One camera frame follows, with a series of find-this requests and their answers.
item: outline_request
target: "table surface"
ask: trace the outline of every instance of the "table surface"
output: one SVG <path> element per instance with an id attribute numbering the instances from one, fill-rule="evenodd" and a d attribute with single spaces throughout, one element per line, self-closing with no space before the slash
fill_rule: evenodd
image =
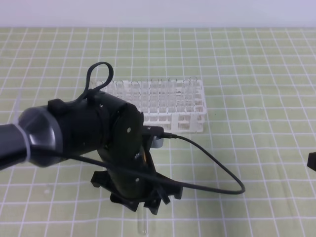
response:
<path id="1" fill-rule="evenodd" d="M 246 186 L 239 196 L 185 189 L 149 217 L 148 236 L 315 236 L 316 172 L 306 162 L 316 151 L 316 29 L 0 28 L 0 123 L 15 117 L 19 92 L 19 112 L 76 98 L 97 61 L 111 63 L 116 80 L 202 79 L 207 122 L 186 136 Z M 173 179 L 238 188 L 184 142 L 165 140 L 152 154 Z M 136 214 L 90 184 L 95 170 L 67 161 L 1 171 L 1 235 L 139 236 Z"/>

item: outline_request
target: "black connector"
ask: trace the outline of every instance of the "black connector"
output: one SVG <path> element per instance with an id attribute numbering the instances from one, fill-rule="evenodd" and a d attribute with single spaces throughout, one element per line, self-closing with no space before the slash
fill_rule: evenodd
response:
<path id="1" fill-rule="evenodd" d="M 161 138 L 177 138 L 177 135 L 169 133 L 169 132 L 164 132 Z"/>
<path id="2" fill-rule="evenodd" d="M 308 154 L 307 167 L 311 168 L 313 171 L 316 171 L 316 152 Z"/>

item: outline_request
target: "test tube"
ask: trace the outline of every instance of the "test tube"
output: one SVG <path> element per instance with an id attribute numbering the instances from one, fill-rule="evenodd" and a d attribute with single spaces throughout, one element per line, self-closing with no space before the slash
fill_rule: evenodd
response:
<path id="1" fill-rule="evenodd" d="M 168 80 L 166 78 L 162 78 L 160 81 L 160 97 L 163 100 L 168 98 Z"/>
<path id="2" fill-rule="evenodd" d="M 117 93 L 117 97 L 124 100 L 124 82 L 122 80 L 118 80 L 116 83 L 116 93 Z"/>
<path id="3" fill-rule="evenodd" d="M 181 94 L 183 94 L 182 99 L 184 99 L 187 112 L 192 112 L 193 101 L 191 93 L 191 82 L 189 80 L 183 80 Z"/>
<path id="4" fill-rule="evenodd" d="M 158 113 L 158 97 L 159 95 L 159 79 L 153 78 L 150 84 L 150 104 L 149 112 L 151 114 Z M 151 121 L 157 121 L 158 116 L 150 116 Z"/>
<path id="5" fill-rule="evenodd" d="M 148 101 L 149 101 L 149 87 L 148 80 L 141 79 L 141 111 L 144 113 L 148 113 Z"/>
<path id="6" fill-rule="evenodd" d="M 177 90 L 177 79 L 169 79 L 168 80 L 168 112 L 174 113 L 176 112 L 176 90 Z"/>
<path id="7" fill-rule="evenodd" d="M 131 85 L 131 103 L 135 105 L 137 108 L 140 107 L 140 100 L 139 100 L 139 83 L 138 81 L 132 81 Z"/>
<path id="8" fill-rule="evenodd" d="M 150 94 L 158 95 L 159 94 L 159 79 L 153 78 L 150 84 Z"/>
<path id="9" fill-rule="evenodd" d="M 196 99 L 196 94 L 197 94 L 198 78 L 190 77 L 190 82 L 191 82 L 191 87 L 192 87 L 192 99 L 193 99 L 193 105 L 194 105 L 194 101 Z"/>
<path id="10" fill-rule="evenodd" d="M 140 85 L 141 85 L 141 95 L 144 98 L 147 98 L 148 97 L 148 92 L 149 92 L 148 80 L 147 79 L 141 79 Z"/>
<path id="11" fill-rule="evenodd" d="M 159 113 L 167 113 L 168 104 L 168 85 L 167 79 L 161 79 L 160 81 L 160 94 L 159 94 Z M 159 116 L 159 120 L 166 121 L 166 116 Z"/>
<path id="12" fill-rule="evenodd" d="M 115 82 L 113 80 L 105 87 L 105 89 L 107 93 L 116 96 Z"/>
<path id="13" fill-rule="evenodd" d="M 137 209 L 137 229 L 138 233 L 142 236 L 147 234 L 147 209 L 145 207 L 139 207 Z"/>

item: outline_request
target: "black object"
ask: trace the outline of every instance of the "black object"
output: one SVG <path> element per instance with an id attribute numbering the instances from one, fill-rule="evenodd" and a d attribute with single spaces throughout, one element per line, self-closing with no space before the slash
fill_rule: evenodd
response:
<path id="1" fill-rule="evenodd" d="M 143 150 L 136 154 L 134 160 L 139 161 L 140 169 L 148 174 L 157 176 L 166 181 L 171 181 L 171 179 L 159 174 L 156 172 L 152 156 L 149 152 L 152 142 L 157 135 L 162 135 L 163 129 L 161 127 L 150 127 L 145 126 L 143 129 Z M 124 174 L 119 174 L 119 178 L 124 177 Z M 134 198 L 128 198 L 122 195 L 122 192 L 119 192 L 117 186 L 113 183 L 111 176 L 108 171 L 95 171 L 91 179 L 91 183 L 95 187 L 102 187 L 111 192 L 110 200 L 114 203 L 119 203 L 132 211 L 136 211 L 140 202 L 144 202 L 144 207 L 147 207 L 152 214 L 157 215 L 158 209 L 161 203 L 161 200 L 168 204 L 170 199 L 168 196 L 174 196 L 176 199 L 181 199 L 182 190 L 181 186 L 173 186 L 162 183 L 154 183 L 152 181 L 143 180 L 140 178 L 133 178 L 128 181 L 130 186 L 136 186 L 137 183 L 144 183 L 144 190 L 141 192 L 141 195 Z"/>
<path id="2" fill-rule="evenodd" d="M 109 76 L 104 84 L 89 89 L 91 73 L 101 64 L 108 67 Z M 25 110 L 17 126 L 1 125 L 0 169 L 23 162 L 26 145 L 30 144 L 29 161 L 40 167 L 75 159 L 107 168 L 107 171 L 95 172 L 93 185 L 108 189 L 113 202 L 131 210 L 144 202 L 153 214 L 157 214 L 161 200 L 167 204 L 169 196 L 180 199 L 184 187 L 231 195 L 245 192 L 243 183 L 201 146 L 187 138 L 164 133 L 161 127 L 143 126 L 143 114 L 134 105 L 101 92 L 112 78 L 110 64 L 96 63 L 89 68 L 84 91 L 75 101 L 54 99 L 47 106 Z M 231 191 L 188 184 L 158 174 L 150 148 L 162 138 L 182 139 L 201 149 L 231 175 L 241 189 Z M 102 161 L 80 156 L 94 150 Z"/>
<path id="3" fill-rule="evenodd" d="M 307 167 L 316 171 L 316 152 L 308 154 Z"/>

